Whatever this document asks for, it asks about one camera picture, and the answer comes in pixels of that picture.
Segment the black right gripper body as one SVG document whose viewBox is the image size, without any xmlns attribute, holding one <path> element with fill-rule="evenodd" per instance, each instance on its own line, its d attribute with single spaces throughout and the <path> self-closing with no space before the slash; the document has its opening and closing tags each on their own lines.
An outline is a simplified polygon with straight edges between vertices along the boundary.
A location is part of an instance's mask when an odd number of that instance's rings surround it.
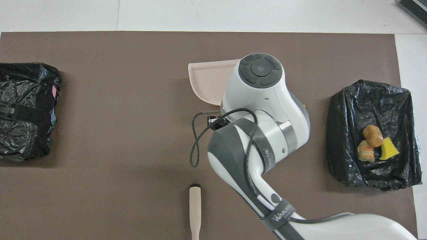
<svg viewBox="0 0 427 240">
<path fill-rule="evenodd" d="M 209 115 L 207 117 L 208 130 L 210 129 L 210 130 L 216 131 L 218 129 L 221 129 L 227 126 L 228 124 L 230 124 L 230 120 L 224 115 L 219 115 L 219 116 Z"/>
</svg>

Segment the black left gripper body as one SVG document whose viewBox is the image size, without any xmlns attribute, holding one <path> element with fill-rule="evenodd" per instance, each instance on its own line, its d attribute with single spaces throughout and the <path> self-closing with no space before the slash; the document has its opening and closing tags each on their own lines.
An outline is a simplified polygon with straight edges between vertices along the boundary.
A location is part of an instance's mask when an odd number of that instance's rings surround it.
<svg viewBox="0 0 427 240">
<path fill-rule="evenodd" d="M 15 102 L 1 102 L 0 117 L 7 120 L 41 123 L 44 120 L 44 112 Z"/>
</svg>

